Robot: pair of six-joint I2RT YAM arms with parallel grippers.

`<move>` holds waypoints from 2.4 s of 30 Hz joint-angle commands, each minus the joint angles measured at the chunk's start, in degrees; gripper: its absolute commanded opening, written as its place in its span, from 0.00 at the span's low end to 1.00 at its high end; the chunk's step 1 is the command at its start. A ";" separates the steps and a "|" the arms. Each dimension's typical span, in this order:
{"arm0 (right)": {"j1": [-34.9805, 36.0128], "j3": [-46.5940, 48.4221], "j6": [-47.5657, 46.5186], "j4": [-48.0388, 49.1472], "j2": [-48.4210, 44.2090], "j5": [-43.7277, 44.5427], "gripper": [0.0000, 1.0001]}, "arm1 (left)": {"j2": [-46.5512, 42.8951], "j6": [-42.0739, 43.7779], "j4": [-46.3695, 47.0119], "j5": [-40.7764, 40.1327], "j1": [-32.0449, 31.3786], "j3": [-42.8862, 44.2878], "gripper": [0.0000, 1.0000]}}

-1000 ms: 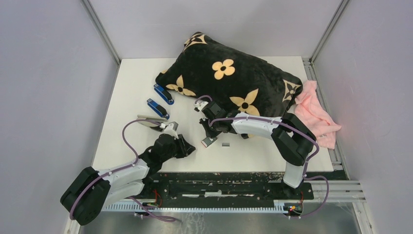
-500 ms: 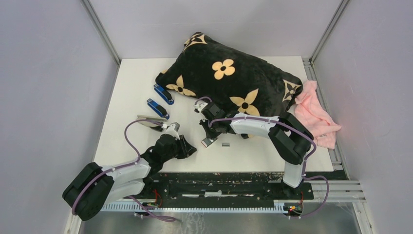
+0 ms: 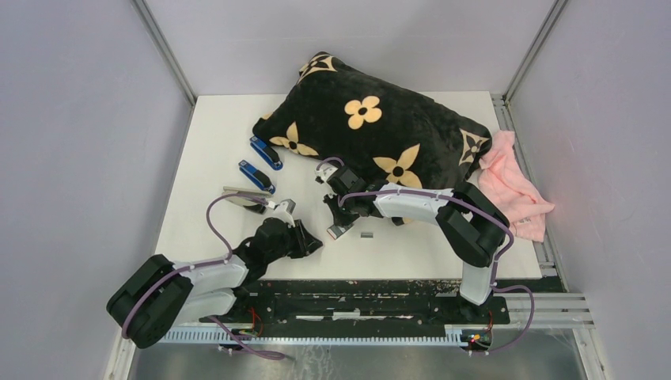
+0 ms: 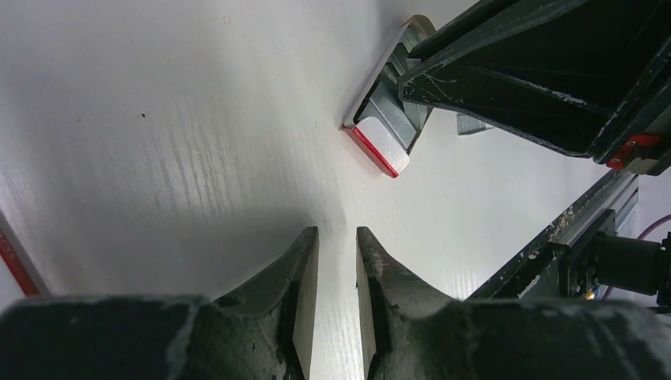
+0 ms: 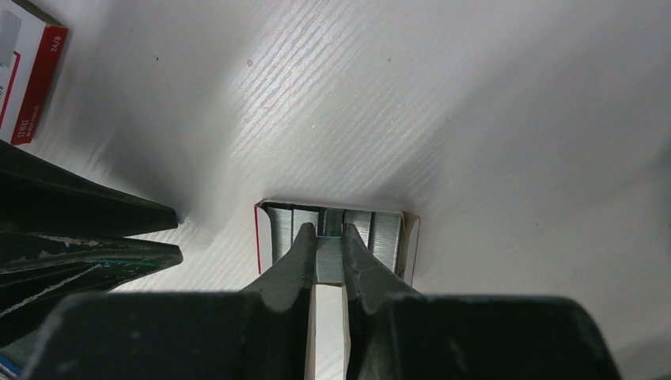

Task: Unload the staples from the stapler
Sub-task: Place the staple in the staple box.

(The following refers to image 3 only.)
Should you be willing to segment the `box of staples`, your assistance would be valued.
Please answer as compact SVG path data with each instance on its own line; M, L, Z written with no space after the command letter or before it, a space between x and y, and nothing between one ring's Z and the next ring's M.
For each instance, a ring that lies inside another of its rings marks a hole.
M342 237L348 230L350 230L353 227L353 225L354 225L353 223L346 225L333 224L329 228L327 228L327 232L333 240L337 240L340 237Z

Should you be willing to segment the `grey beige stapler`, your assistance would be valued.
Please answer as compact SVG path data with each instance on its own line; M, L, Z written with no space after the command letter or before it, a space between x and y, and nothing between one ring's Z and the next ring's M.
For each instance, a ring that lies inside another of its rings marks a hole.
M266 211L266 206L260 200L272 197L272 194L268 191L231 186L223 186L222 195L227 196L226 200L228 202L258 215L262 215Z

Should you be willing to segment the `blue stapler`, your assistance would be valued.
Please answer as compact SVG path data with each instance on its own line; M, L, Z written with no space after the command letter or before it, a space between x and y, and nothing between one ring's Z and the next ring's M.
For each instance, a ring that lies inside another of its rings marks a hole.
M257 169L254 165L250 164L246 160L241 160L238 163L238 169L260 190L269 192L271 194L275 193L275 186L273 185L270 177Z
M279 171L283 168L283 162L279 157L279 154L271 147L268 146L264 141L252 136L249 139L249 143L252 149L273 169Z

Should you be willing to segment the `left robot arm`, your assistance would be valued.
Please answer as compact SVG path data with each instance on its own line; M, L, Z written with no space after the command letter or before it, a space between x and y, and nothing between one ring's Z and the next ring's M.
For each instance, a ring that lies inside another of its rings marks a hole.
M238 289L263 277L275 261L305 258L323 245L300 220L266 218L228 259L176 263L162 254L151 256L108 300L106 311L138 348L204 317L241 321L249 302Z

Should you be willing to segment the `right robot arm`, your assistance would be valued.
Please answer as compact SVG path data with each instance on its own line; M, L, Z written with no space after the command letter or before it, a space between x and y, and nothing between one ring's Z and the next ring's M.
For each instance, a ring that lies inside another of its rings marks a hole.
M320 164L315 174L318 183L330 188L324 202L332 213L329 233L333 238L366 217L437 226L463 263L459 317L476 323L488 314L499 258L514 243L514 235L506 216L474 184L429 190L388 181L373 183L345 165Z

